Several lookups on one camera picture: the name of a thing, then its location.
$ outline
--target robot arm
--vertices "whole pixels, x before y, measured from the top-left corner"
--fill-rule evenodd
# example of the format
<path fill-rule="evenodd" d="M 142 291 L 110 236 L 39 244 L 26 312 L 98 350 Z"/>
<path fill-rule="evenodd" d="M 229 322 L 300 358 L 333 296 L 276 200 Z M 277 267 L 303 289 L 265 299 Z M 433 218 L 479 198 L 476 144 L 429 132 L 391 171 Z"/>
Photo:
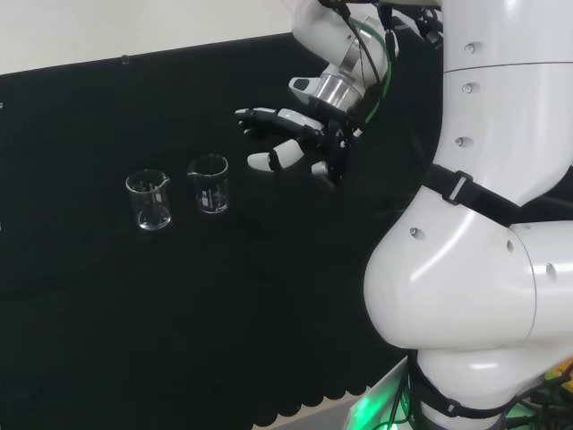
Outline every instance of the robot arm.
<path fill-rule="evenodd" d="M 289 89 L 307 105 L 317 119 L 282 109 L 239 109 L 237 120 L 246 133 L 287 131 L 288 141 L 271 152 L 253 154 L 248 163 L 260 171 L 277 171 L 293 166 L 305 151 L 318 151 L 325 161 L 312 167 L 315 176 L 337 185 L 346 166 L 354 138 L 361 134 L 355 121 L 363 107 L 366 91 L 379 85 L 389 68 L 384 46 L 385 30 L 376 16 L 355 11 L 350 16 L 374 68 L 358 38 L 345 20 L 334 10 L 316 0 L 303 0 L 296 9 L 293 33 L 296 39 L 329 66 L 317 78 L 294 78 Z"/>

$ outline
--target silver metal joint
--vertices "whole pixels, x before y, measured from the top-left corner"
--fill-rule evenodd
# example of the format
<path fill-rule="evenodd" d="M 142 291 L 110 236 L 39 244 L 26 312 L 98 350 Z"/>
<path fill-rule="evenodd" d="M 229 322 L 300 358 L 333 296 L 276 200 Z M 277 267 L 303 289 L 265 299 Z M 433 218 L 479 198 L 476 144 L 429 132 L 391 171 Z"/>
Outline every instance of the silver metal joint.
<path fill-rule="evenodd" d="M 332 107 L 348 112 L 362 101 L 362 95 L 349 82 L 333 74 L 323 74 L 314 95 Z"/>

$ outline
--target robot finger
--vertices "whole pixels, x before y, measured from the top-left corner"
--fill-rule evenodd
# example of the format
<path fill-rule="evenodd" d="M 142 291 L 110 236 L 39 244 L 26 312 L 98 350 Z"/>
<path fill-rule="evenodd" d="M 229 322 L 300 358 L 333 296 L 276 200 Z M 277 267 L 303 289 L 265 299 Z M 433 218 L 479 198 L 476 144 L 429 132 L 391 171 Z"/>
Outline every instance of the robot finger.
<path fill-rule="evenodd" d="M 235 117 L 244 129 L 276 128 L 297 137 L 307 135 L 309 132 L 318 135 L 324 128 L 321 122 L 290 109 L 279 111 L 265 107 L 239 109 L 235 112 Z"/>
<path fill-rule="evenodd" d="M 250 155 L 249 166 L 262 172 L 278 172 L 290 168 L 304 156 L 303 150 L 295 139 L 281 143 L 271 152 Z"/>

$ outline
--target strap buckle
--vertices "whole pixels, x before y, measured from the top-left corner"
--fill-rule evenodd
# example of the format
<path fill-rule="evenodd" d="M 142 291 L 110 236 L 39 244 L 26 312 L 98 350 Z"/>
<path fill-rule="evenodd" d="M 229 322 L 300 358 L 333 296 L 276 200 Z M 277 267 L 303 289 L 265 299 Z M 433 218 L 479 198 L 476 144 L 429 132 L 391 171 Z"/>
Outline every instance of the strap buckle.
<path fill-rule="evenodd" d="M 458 206 L 459 203 L 456 201 L 456 198 L 458 197 L 459 192 L 467 183 L 474 182 L 474 179 L 466 172 L 462 172 L 461 170 L 458 170 L 456 173 L 454 173 L 453 178 L 456 179 L 454 186 L 451 188 L 451 191 L 442 194 L 441 198 L 449 204 Z"/>

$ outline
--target white plastic casing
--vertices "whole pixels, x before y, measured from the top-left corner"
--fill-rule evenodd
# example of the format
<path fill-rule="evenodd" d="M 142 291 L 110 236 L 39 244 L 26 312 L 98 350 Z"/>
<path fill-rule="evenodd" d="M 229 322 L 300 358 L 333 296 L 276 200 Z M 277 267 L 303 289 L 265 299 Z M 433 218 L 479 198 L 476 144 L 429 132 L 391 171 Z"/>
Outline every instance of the white plastic casing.
<path fill-rule="evenodd" d="M 443 0 L 442 11 L 434 163 L 521 206 L 573 160 L 573 2 Z M 382 337 L 419 349 L 442 393 L 500 406 L 573 355 L 573 223 L 504 228 L 422 187 L 374 251 L 364 295 Z M 495 422 L 424 413 L 448 430 Z"/>
<path fill-rule="evenodd" d="M 525 224 L 512 229 L 527 249 L 535 277 L 537 302 L 530 340 L 573 340 L 573 222 Z"/>
<path fill-rule="evenodd" d="M 366 22 L 384 37 L 380 21 L 377 17 L 372 18 L 376 16 L 376 10 L 374 7 L 367 10 L 369 13 L 362 13 L 353 8 L 352 17 L 359 22 Z M 316 0 L 303 0 L 298 5 L 293 22 L 293 34 L 304 47 L 336 68 L 341 67 L 348 50 L 355 43 L 354 33 L 342 18 Z M 388 70 L 388 59 L 384 50 L 374 37 L 370 39 L 367 47 L 382 79 Z M 373 69 L 364 53 L 362 60 L 358 59 L 350 75 L 357 85 L 362 86 L 364 81 L 365 88 L 376 82 Z"/>
<path fill-rule="evenodd" d="M 442 0 L 442 12 L 444 72 L 573 62 L 569 0 Z"/>

